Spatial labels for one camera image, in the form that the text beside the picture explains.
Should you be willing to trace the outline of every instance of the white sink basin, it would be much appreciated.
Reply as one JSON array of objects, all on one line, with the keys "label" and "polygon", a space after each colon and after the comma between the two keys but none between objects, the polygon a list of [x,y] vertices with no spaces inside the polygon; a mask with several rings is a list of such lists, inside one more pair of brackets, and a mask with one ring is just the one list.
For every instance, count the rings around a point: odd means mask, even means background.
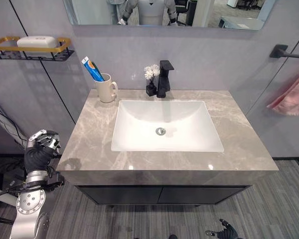
[{"label": "white sink basin", "polygon": [[112,151],[223,152],[204,101],[120,101]]}]

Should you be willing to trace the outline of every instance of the toothpaste tube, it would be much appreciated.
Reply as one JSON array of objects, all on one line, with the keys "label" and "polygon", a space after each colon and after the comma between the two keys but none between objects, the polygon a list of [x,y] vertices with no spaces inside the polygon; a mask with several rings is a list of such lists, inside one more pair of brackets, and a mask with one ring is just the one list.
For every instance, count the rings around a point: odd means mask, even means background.
[{"label": "toothpaste tube", "polygon": [[95,81],[104,81],[99,69],[87,56],[82,60],[82,64],[85,66],[88,72],[90,72]]}]

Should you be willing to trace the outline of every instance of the black faucet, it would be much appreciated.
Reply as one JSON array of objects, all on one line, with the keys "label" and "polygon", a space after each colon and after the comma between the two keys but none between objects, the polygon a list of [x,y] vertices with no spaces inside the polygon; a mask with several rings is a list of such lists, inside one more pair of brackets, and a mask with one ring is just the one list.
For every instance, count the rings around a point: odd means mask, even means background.
[{"label": "black faucet", "polygon": [[157,98],[165,98],[166,92],[170,91],[170,85],[168,80],[168,72],[174,70],[174,67],[167,60],[159,62],[160,74],[157,86]]}]

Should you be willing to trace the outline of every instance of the white mug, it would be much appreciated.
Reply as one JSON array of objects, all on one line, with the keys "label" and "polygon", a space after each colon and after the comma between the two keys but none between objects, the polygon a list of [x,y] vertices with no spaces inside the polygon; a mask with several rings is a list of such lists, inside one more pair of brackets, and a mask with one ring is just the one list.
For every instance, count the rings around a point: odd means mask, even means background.
[{"label": "white mug", "polygon": [[106,73],[101,74],[104,81],[95,81],[100,101],[104,103],[112,102],[115,96],[118,95],[118,85],[115,81],[112,82],[111,76]]}]

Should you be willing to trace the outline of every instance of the soap dish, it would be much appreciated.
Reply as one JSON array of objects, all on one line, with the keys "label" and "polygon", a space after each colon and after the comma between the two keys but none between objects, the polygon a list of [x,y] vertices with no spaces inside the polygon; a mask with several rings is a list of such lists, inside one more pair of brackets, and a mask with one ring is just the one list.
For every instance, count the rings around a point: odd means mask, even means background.
[{"label": "soap dish", "polygon": [[[0,38],[0,44],[8,41],[18,41],[18,36],[6,36]],[[36,60],[36,61],[66,61],[74,52],[69,50],[71,39],[65,37],[57,38],[60,46],[55,48],[43,47],[18,47],[18,46],[0,46],[0,60]],[[48,56],[29,56],[26,52],[50,53]]]}]

